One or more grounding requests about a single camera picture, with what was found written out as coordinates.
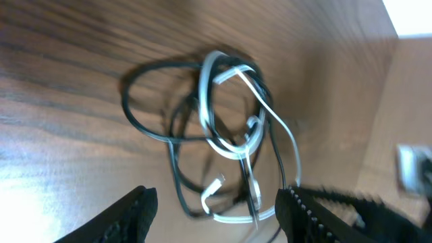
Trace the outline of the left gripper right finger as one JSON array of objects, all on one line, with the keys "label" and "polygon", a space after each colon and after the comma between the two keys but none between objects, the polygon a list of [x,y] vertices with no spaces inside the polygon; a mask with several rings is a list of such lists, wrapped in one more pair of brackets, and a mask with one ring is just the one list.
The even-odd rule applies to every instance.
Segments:
[{"label": "left gripper right finger", "polygon": [[[347,224],[318,203],[319,199],[354,207],[364,226]],[[331,190],[280,189],[275,216],[288,242],[431,242],[430,228],[416,226],[383,202]]]}]

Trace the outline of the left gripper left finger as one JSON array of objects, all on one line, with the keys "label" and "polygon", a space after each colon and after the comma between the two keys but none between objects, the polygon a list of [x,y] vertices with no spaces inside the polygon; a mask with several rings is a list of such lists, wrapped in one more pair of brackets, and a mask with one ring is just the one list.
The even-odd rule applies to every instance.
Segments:
[{"label": "left gripper left finger", "polygon": [[58,242],[144,242],[157,209],[157,190],[138,186]]}]

